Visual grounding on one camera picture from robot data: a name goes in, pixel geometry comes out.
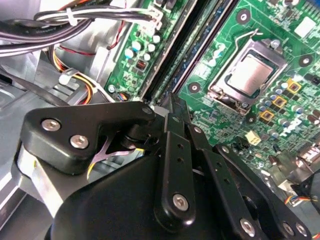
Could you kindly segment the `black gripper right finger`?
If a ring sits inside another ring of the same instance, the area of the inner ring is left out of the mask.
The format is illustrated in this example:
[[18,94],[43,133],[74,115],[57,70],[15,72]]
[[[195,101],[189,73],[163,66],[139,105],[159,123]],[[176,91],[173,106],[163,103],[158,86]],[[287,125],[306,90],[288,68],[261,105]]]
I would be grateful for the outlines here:
[[174,97],[191,141],[192,161],[204,173],[225,240],[310,240],[306,225],[225,144],[211,146],[192,124],[185,100]]

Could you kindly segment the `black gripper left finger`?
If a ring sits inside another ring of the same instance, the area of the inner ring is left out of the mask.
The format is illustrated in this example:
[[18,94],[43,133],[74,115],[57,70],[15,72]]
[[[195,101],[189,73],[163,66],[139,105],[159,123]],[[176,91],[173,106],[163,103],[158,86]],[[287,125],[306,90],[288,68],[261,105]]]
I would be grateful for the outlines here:
[[159,161],[154,215],[163,227],[188,227],[196,218],[191,143],[170,94],[156,109],[140,101],[28,112],[16,166],[54,220],[74,192],[135,160]]

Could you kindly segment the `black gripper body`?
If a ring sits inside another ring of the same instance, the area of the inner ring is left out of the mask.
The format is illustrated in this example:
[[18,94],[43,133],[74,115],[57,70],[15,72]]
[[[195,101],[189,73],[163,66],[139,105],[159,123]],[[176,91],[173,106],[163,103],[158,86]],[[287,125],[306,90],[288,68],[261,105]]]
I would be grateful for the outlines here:
[[193,174],[196,218],[176,233],[165,230],[154,214],[159,161],[137,159],[72,193],[59,208],[50,240],[237,240],[222,222],[220,206],[209,196],[205,178]]

